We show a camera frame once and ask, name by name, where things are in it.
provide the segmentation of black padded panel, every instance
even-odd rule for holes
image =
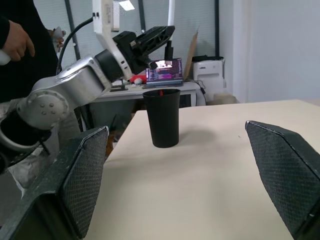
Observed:
[[[296,236],[320,200],[320,155],[299,134],[278,126],[249,121],[246,131],[263,185]]]
[[[99,195],[108,132],[101,131],[82,146],[65,180],[61,195],[80,239],[88,232]]]

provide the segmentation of black cup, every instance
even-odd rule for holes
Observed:
[[[152,143],[157,148],[170,148],[179,142],[180,90],[161,89],[143,94],[148,113]]]

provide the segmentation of computer screen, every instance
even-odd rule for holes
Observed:
[[[146,70],[147,82],[161,82],[166,80],[181,80],[182,79],[182,59],[174,58],[172,64],[167,64],[165,60],[157,60],[156,69]]]

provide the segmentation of beige table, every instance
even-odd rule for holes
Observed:
[[[139,111],[105,164],[86,240],[292,240],[245,131],[255,120],[320,152],[320,108],[292,100],[180,109],[180,142],[152,145]]]

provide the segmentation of desk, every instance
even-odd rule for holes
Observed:
[[[94,103],[98,102],[109,102],[109,101],[120,101],[120,100],[130,100],[130,99],[142,99],[142,94],[151,90],[159,88],[149,88],[143,89],[142,86],[132,87],[131,85],[126,85],[128,90],[126,91],[114,91],[106,92],[105,94],[98,97]],[[183,86],[166,87],[166,89],[179,89],[181,95],[190,95],[191,97],[191,107],[197,105],[197,90],[200,89],[199,85],[195,82],[185,82]]]
[[[104,165],[86,240],[292,240],[259,176],[245,122],[320,152],[320,108],[299,100],[187,107],[179,144],[152,145],[138,111]]]

